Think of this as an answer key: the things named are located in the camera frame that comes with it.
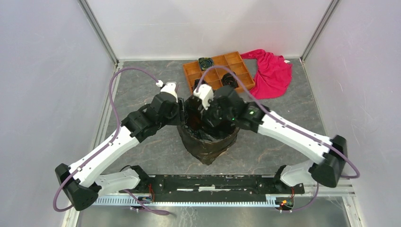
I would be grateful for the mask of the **black trash bag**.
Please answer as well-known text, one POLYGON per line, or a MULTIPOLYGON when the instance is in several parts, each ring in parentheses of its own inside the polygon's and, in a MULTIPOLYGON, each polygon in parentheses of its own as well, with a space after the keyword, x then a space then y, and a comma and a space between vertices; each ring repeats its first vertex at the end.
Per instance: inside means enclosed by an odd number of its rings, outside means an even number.
POLYGON ((210 127, 201 120, 201 102, 195 96, 184 101, 185 122, 177 126, 186 150, 202 164, 211 165, 237 140, 240 128, 231 122, 210 127))

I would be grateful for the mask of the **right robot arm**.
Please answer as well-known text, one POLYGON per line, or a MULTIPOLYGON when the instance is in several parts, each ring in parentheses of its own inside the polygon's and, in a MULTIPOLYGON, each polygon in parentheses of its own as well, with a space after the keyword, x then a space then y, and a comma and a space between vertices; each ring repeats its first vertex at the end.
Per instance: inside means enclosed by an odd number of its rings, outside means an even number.
POLYGON ((216 91, 206 84, 195 89, 200 99, 201 119, 208 126, 219 127, 223 122, 274 138, 299 151, 308 158, 300 164, 284 165, 276 173, 273 187, 279 193, 287 192, 299 183, 317 183, 335 188, 341 178, 347 155, 347 141, 308 131, 279 116, 268 107, 256 102, 245 102, 230 86, 216 91))

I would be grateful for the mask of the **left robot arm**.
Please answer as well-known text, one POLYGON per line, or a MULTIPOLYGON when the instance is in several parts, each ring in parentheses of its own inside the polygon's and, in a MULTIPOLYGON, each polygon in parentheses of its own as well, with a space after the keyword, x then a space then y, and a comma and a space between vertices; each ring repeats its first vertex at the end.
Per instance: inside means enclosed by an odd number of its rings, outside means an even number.
POLYGON ((60 183, 53 198, 53 209, 64 192, 71 208, 82 211, 90 207, 99 197, 113 192, 134 189, 144 192, 148 179, 136 170, 128 169, 105 175, 103 171, 122 154, 139 145, 166 125, 179 125, 184 120, 184 100, 168 92, 155 95, 150 104, 129 113, 107 140, 79 161, 59 164, 55 173, 60 183))

